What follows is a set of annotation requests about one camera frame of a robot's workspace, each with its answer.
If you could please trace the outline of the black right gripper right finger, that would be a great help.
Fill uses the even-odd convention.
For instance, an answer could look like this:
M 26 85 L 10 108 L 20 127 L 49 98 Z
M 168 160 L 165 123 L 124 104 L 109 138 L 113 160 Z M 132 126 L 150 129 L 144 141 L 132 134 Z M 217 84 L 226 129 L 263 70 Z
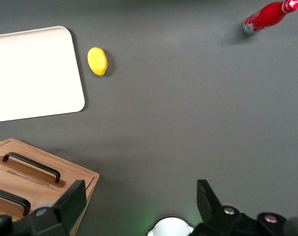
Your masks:
M 283 236 L 286 218 L 263 212 L 253 219 L 232 206 L 224 206 L 209 182 L 197 181 L 197 207 L 202 219 L 192 236 Z

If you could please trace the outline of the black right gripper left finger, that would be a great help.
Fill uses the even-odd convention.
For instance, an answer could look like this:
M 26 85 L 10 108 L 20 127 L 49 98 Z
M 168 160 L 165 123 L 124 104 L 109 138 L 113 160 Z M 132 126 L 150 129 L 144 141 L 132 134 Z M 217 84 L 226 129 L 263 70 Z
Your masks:
M 15 222 L 1 214 L 0 236 L 69 236 L 86 205 L 85 181 L 76 180 L 52 206 L 40 207 Z

